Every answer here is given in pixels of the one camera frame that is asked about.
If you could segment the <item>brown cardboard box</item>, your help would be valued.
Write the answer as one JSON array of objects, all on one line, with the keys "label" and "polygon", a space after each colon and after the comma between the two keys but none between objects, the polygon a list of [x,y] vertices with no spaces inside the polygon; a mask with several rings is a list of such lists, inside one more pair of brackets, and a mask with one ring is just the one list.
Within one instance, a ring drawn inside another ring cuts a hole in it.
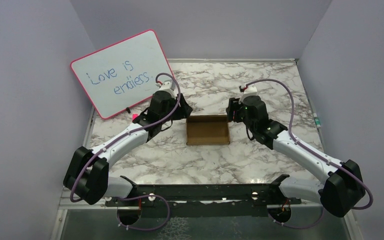
[{"label": "brown cardboard box", "polygon": [[186,145],[229,145],[227,115],[191,115],[186,119]]}]

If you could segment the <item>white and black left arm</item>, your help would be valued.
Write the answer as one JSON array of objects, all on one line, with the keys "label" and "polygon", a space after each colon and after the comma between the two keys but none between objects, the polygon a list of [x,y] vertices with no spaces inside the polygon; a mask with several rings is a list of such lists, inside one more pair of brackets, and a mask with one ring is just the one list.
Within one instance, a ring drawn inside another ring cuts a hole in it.
[{"label": "white and black left arm", "polygon": [[173,97],[165,90],[158,90],[149,107],[121,133],[95,148],[76,149],[63,179],[63,185],[70,190],[70,200],[93,205],[104,197],[118,197],[124,205],[135,203],[137,191],[133,183],[122,177],[110,177],[110,168],[164,131],[164,123],[186,119],[192,110],[182,93]]}]

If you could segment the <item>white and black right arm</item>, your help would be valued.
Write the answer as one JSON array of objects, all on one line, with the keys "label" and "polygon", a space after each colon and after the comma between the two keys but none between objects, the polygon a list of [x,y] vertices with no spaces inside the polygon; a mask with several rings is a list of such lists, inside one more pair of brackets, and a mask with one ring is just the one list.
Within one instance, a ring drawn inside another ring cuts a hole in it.
[{"label": "white and black right arm", "polygon": [[243,123],[248,138],[281,153],[309,171],[316,180],[298,179],[287,174],[278,177],[268,190],[269,199],[280,204],[297,198],[321,204],[335,217],[342,218],[365,196],[359,165],[328,157],[288,128],[269,118],[266,104],[257,95],[231,97],[226,108],[228,122]]}]

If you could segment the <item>pink marker pen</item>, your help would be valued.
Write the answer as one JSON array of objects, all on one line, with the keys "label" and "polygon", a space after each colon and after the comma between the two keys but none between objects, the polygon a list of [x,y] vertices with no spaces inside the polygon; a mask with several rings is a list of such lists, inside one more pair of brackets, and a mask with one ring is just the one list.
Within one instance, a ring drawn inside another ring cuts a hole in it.
[{"label": "pink marker pen", "polygon": [[133,114],[132,115],[132,121],[135,120],[139,115],[138,114]]}]

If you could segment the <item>pink framed whiteboard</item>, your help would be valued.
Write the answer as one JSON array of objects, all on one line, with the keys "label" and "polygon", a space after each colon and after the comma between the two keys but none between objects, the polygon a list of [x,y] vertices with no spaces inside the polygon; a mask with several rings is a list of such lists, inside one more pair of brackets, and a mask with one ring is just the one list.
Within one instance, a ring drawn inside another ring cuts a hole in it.
[{"label": "pink framed whiteboard", "polygon": [[152,29],[73,60],[70,68],[104,120],[148,100],[159,89],[157,74],[172,73]]}]

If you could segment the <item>green capped marker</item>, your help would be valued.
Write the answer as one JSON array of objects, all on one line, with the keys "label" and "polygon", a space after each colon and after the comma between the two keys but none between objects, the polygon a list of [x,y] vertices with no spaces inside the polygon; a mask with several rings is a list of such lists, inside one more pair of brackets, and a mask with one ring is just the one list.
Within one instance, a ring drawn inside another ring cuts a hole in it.
[{"label": "green capped marker", "polygon": [[320,122],[318,115],[316,113],[313,113],[312,115],[313,115],[313,120],[314,120],[316,128],[320,129],[321,128],[321,122]]}]

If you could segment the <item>aluminium frame rail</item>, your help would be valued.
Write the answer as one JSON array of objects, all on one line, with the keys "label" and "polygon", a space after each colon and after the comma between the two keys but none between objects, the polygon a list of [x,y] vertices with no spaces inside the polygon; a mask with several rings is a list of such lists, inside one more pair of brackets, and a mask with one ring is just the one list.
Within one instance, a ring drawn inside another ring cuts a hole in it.
[{"label": "aluminium frame rail", "polygon": [[93,201],[70,201],[70,190],[63,188],[63,208],[109,208],[143,211],[181,204],[209,206],[233,202],[251,206],[288,205],[309,201],[321,204],[334,215],[345,215],[354,207],[352,194],[345,186],[322,185],[315,181],[286,178],[282,182],[248,184],[139,184],[126,197],[99,196]]}]

